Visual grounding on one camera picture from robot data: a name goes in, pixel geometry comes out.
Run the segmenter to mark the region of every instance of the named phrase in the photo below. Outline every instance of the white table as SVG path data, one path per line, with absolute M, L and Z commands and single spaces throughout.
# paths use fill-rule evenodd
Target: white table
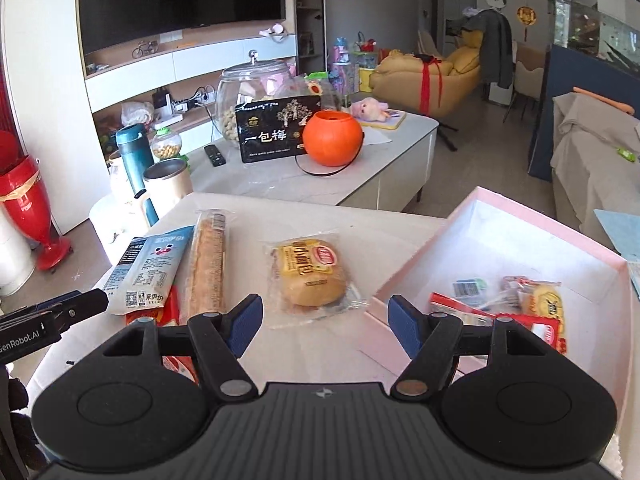
M 232 304 L 252 292 L 267 303 L 265 242 L 338 229 L 340 256 L 363 297 L 369 298 L 444 223 L 385 211 L 194 193 L 162 218 L 152 233 L 193 224 L 196 211 L 207 208 L 235 213 L 229 222 L 226 266 L 230 283 L 226 296 Z M 175 281 L 180 296 L 186 268 L 180 266 Z M 394 375 L 355 347 L 367 323 L 379 324 L 364 311 L 353 311 L 297 328 L 262 328 L 241 363 L 259 388 L 266 381 L 381 381 L 388 388 Z M 78 361 L 123 326 L 122 317 L 101 314 L 64 333 L 28 384 L 31 402 L 68 369 L 67 361 Z
M 434 119 L 408 114 L 397 130 L 383 130 L 392 142 L 364 146 L 350 167 L 329 177 L 303 173 L 292 157 L 243 164 L 239 150 L 220 139 L 215 144 L 226 158 L 224 166 L 214 168 L 203 148 L 188 154 L 193 189 L 196 192 L 402 211 L 431 176 L 437 127 L 438 122 Z M 306 155 L 298 160 L 300 166 L 313 173 L 331 171 Z M 90 213 L 112 264 L 118 261 L 134 236 L 129 220 L 123 216 L 128 215 L 120 212 L 113 194 L 101 199 Z

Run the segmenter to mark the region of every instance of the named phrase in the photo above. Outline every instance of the toy figurine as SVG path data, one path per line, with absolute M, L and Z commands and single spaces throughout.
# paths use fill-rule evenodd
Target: toy figurine
M 391 117 L 388 110 L 388 104 L 381 103 L 373 97 L 367 97 L 351 105 L 351 115 L 363 121 L 379 121 L 384 123 Z

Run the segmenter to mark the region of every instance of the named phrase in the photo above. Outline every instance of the bread roll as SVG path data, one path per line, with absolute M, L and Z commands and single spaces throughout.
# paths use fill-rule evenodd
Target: bread roll
M 294 305 L 320 307 L 344 296 L 347 275 L 334 247 L 323 240 L 302 238 L 276 249 L 280 290 Z
M 187 279 L 188 317 L 205 312 L 226 314 L 222 291 L 225 225 L 225 216 L 219 212 L 203 213 L 198 221 Z

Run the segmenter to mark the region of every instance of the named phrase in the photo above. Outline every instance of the pink box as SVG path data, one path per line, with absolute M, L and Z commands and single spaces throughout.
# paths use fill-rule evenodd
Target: pink box
M 425 311 L 432 292 L 482 278 L 488 297 L 503 276 L 561 282 L 567 357 L 613 396 L 622 419 L 633 349 L 632 287 L 626 260 L 555 220 L 477 188 L 447 223 L 380 288 L 358 334 L 360 350 L 399 374 L 409 363 L 386 324 L 386 303 L 401 294 Z M 483 366 L 461 358 L 459 370 Z

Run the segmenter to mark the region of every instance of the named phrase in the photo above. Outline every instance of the yellow sofa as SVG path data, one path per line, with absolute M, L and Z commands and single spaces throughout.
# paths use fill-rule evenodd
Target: yellow sofa
M 482 32 L 463 31 L 464 45 L 439 64 L 429 67 L 431 93 L 429 117 L 439 119 L 453 111 L 480 83 L 480 45 Z M 422 61 L 412 54 L 389 56 L 371 74 L 369 85 L 373 97 L 420 113 Z

